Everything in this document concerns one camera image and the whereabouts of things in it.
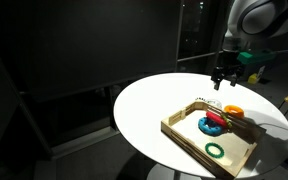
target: wooden tray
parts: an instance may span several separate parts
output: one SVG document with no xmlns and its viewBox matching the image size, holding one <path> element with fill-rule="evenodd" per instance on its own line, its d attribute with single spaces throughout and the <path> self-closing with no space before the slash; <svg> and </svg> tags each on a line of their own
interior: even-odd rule
<svg viewBox="0 0 288 180">
<path fill-rule="evenodd" d="M 217 137 L 202 133 L 198 128 L 198 120 L 205 117 L 207 111 L 217 115 L 224 113 L 233 125 L 231 131 Z M 234 179 L 238 175 L 266 131 L 199 100 L 164 119 L 161 130 L 220 179 Z M 206 153 L 205 145 L 209 142 L 219 144 L 224 149 L 222 158 L 216 159 Z"/>
</svg>

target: red ring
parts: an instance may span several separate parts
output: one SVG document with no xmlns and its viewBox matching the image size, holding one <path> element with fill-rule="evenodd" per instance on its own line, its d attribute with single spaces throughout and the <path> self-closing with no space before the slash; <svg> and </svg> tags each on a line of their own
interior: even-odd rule
<svg viewBox="0 0 288 180">
<path fill-rule="evenodd" d="M 222 126 L 223 128 L 227 128 L 226 121 L 224 119 L 222 119 L 220 116 L 208 111 L 208 112 L 206 112 L 206 117 L 208 117 L 212 121 L 216 122 L 218 125 Z"/>
</svg>

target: green ring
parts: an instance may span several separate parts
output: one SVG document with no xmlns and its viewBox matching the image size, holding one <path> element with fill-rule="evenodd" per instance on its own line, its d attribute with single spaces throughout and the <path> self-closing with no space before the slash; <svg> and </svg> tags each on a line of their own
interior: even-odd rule
<svg viewBox="0 0 288 180">
<path fill-rule="evenodd" d="M 220 154 L 213 154 L 209 150 L 209 147 L 211 147 L 211 146 L 216 147 L 218 150 L 220 150 L 221 151 Z M 210 155 L 210 156 L 212 156 L 213 158 L 216 158 L 216 159 L 219 159 L 219 158 L 224 156 L 224 149 L 220 145 L 218 145 L 216 143 L 212 143 L 212 142 L 211 143 L 207 143 L 205 145 L 205 151 L 207 152 L 208 155 Z"/>
</svg>

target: table top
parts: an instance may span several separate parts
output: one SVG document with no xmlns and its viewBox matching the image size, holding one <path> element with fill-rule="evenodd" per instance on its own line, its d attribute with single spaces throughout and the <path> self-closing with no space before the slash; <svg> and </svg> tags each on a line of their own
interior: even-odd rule
<svg viewBox="0 0 288 180">
<path fill-rule="evenodd" d="M 121 134 L 137 150 L 169 168 L 199 177 L 212 175 L 161 131 L 161 121 L 195 101 L 216 99 L 222 107 L 233 104 L 245 117 L 267 129 L 238 178 L 256 176 L 279 166 L 288 156 L 288 121 L 259 94 L 223 80 L 214 90 L 210 76 L 168 73 L 134 82 L 118 96 L 114 118 Z"/>
</svg>

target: orange ring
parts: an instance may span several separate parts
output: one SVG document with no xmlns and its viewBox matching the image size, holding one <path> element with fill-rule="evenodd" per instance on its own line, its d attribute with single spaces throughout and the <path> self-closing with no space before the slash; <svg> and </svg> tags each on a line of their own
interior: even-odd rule
<svg viewBox="0 0 288 180">
<path fill-rule="evenodd" d="M 225 106 L 224 111 L 240 119 L 244 118 L 244 111 L 242 108 L 238 106 L 234 106 L 234 105 Z"/>
</svg>

